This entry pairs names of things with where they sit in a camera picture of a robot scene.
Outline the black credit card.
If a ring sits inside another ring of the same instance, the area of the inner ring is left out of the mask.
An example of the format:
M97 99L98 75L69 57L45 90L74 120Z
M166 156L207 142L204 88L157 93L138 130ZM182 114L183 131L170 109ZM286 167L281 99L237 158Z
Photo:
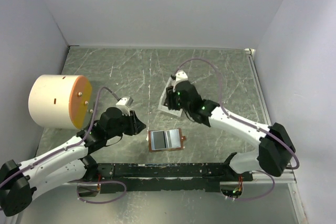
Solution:
M152 132L152 140L155 150L166 148L165 134L163 131Z

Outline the brown leather card holder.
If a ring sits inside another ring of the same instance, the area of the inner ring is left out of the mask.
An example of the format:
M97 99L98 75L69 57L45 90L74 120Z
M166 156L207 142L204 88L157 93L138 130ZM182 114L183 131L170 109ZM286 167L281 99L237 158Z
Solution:
M149 151L150 152L162 152L162 151L177 151L177 150L182 150L184 148L184 142L186 141L186 136L182 134L182 130L178 128L180 132L180 138L181 138L181 147L180 148L168 148L167 142L166 142L166 132L168 130L155 130L155 131L163 131L165 134L165 142L166 142L166 148L161 149L161 150L155 150L154 145L153 145L153 140L152 140L152 132L155 131L149 131L148 132L148 143L149 143Z

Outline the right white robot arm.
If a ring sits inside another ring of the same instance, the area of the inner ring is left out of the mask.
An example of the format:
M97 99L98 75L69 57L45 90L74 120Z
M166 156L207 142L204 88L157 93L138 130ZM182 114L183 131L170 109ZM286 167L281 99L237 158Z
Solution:
M230 181L240 174L261 170L280 177L294 157L295 147L283 125L269 126L253 122L231 112L224 112L219 103L203 99L194 85L182 81L165 90L169 110L183 110L194 122L234 134L254 147L246 153L232 153L225 161L223 176Z

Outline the white credit card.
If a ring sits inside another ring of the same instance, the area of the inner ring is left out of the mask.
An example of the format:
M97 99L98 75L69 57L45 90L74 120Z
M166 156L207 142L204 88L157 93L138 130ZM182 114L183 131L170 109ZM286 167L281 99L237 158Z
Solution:
M168 148L180 148L181 138L179 130L178 129L168 130L166 132L166 142Z

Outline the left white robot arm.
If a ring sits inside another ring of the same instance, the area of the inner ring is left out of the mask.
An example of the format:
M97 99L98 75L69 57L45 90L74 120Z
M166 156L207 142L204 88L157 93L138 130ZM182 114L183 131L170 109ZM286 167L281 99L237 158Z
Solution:
M64 144L27 161L10 160L1 166L1 211L14 216L45 192L72 181L98 179L98 164L91 156L107 146L107 141L133 136L146 128L135 111L124 115L110 107L100 119L92 120Z

